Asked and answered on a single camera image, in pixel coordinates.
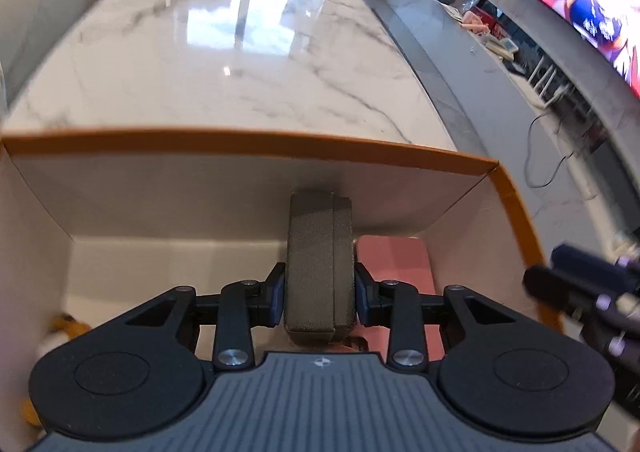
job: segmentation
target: cardboard box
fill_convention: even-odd
[[[66,310],[96,326],[179,284],[198,294],[263,280],[284,260],[289,197],[333,191],[353,231],[424,241],[436,288],[465,284],[558,325],[522,287],[543,262],[497,161],[351,138],[210,129],[11,136],[0,156],[0,440],[31,441],[18,414],[35,350]],[[254,345],[273,330],[254,329]],[[210,357],[212,328],[197,353]]]

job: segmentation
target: gray gripper base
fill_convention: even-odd
[[[612,452],[594,434],[558,443],[500,440],[450,413],[427,379],[375,354],[270,353],[222,374],[203,402],[146,437],[91,443],[50,434],[34,452]]]

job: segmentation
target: marble table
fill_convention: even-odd
[[[100,0],[16,99],[4,135],[292,130],[455,150],[362,0]]]

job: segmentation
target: small item on shelf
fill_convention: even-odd
[[[516,64],[515,62],[511,62],[509,60],[503,60],[502,65],[505,67],[505,69],[509,73],[513,73],[523,78],[527,77],[527,72],[525,71],[524,67],[522,67],[520,64]]]
[[[489,33],[489,27],[474,12],[466,12],[462,17],[462,27],[475,34]]]
[[[443,4],[442,7],[444,8],[445,12],[449,13],[449,16],[451,16],[458,22],[462,22],[462,15],[460,15],[460,12],[456,10],[453,6],[449,6],[448,4]]]
[[[498,40],[502,40],[503,38],[509,38],[509,34],[501,26],[499,22],[496,22],[494,26],[491,28],[491,34]]]
[[[520,48],[518,47],[518,45],[511,40],[509,37],[505,37],[505,38],[501,38],[500,39],[500,45],[505,48],[505,50],[507,50],[509,53],[517,53]]]
[[[508,51],[501,44],[501,41],[495,38],[491,33],[482,35],[481,42],[484,44],[485,48],[498,55],[498,57],[513,62],[513,52]]]
[[[487,26],[489,26],[489,29],[493,28],[494,25],[498,22],[497,17],[494,17],[493,15],[488,13],[486,10],[483,10],[482,8],[478,8],[477,6],[474,6],[471,9],[471,11],[474,12],[478,17],[480,17],[482,22],[484,22]]]

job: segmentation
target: gray sponge block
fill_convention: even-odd
[[[284,325],[299,344],[341,340],[355,324],[351,201],[301,192],[290,201]]]
[[[334,196],[334,340],[342,340],[356,323],[351,200]]]

